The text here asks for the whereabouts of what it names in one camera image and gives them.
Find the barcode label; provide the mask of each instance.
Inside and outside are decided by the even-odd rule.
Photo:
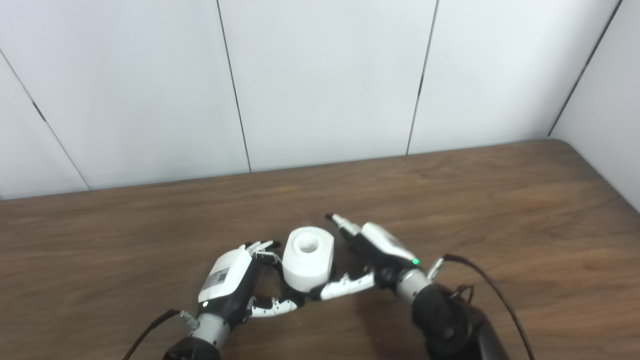
[[[203,290],[210,288],[211,286],[216,286],[218,284],[222,284],[227,279],[227,273],[229,273],[229,269],[231,266],[227,266],[226,268],[222,268],[207,277],[207,280],[204,282],[204,286],[202,286]]]

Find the black cable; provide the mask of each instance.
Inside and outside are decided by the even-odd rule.
[[[442,259],[444,261],[453,261],[456,263],[461,263],[463,265],[467,265],[470,268],[474,269],[483,279],[493,288],[495,293],[498,295],[504,307],[509,311],[509,315],[513,319],[513,322],[516,324],[516,328],[518,328],[518,332],[520,333],[520,337],[522,338],[522,342],[524,343],[524,347],[527,350],[527,354],[529,355],[530,360],[536,360],[536,357],[533,354],[533,349],[531,348],[531,344],[529,343],[529,339],[527,338],[527,334],[524,332],[524,328],[518,319],[518,315],[516,315],[516,311],[513,309],[513,306],[509,303],[509,300],[504,296],[502,290],[498,287],[498,284],[486,273],[484,270],[479,268],[476,264],[471,261],[457,255],[445,254]]]
[[[155,319],[151,324],[149,324],[149,326],[142,332],[142,334],[138,336],[138,339],[136,340],[136,342],[133,343],[133,345],[131,345],[131,348],[129,349],[129,351],[127,351],[127,354],[124,355],[122,360],[129,360],[129,358],[131,357],[131,354],[133,354],[133,352],[136,351],[136,349],[138,348],[138,345],[140,345],[142,340],[144,340],[147,337],[147,335],[151,332],[151,330],[155,329],[158,325],[167,321],[167,319],[170,319],[175,315],[178,315],[179,313],[180,313],[180,310],[169,309],[167,310],[166,313],[158,316],[158,318]]]

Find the robotic hand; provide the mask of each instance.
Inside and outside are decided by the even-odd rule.
[[[253,291],[264,266],[282,273],[277,254],[267,251],[279,247],[273,241],[247,243],[222,255],[209,272],[198,295],[196,319],[181,312],[191,334],[170,348],[164,360],[215,360],[236,326],[249,317],[275,316],[304,305],[297,298],[255,296]]]
[[[370,272],[359,279],[345,275],[339,282],[313,289],[312,299],[326,300],[375,284],[391,289],[411,306],[413,324],[422,331],[431,359],[508,359],[482,311],[462,299],[465,288],[451,291],[433,282],[447,256],[425,272],[419,260],[382,227],[371,222],[360,227],[335,214],[326,217],[338,227],[347,245],[366,260]]]

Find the wooden table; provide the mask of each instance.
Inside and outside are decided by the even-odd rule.
[[[296,227],[336,232],[326,212],[376,222],[427,266],[467,256],[506,292],[538,359],[640,358],[640,216],[573,149],[546,140],[0,202],[0,356],[121,359],[170,307],[194,311],[216,258]],[[339,268],[351,264],[340,245]],[[276,293],[268,271],[261,293]],[[525,359],[497,297],[470,270],[513,359]],[[391,293],[311,303],[238,327],[229,359],[420,359]],[[185,335],[170,320],[133,359]]]

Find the white cylindrical object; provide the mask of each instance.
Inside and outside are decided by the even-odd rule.
[[[319,227],[300,227],[289,234],[282,256],[282,269],[287,284],[308,293],[326,284],[333,263],[333,235]]]

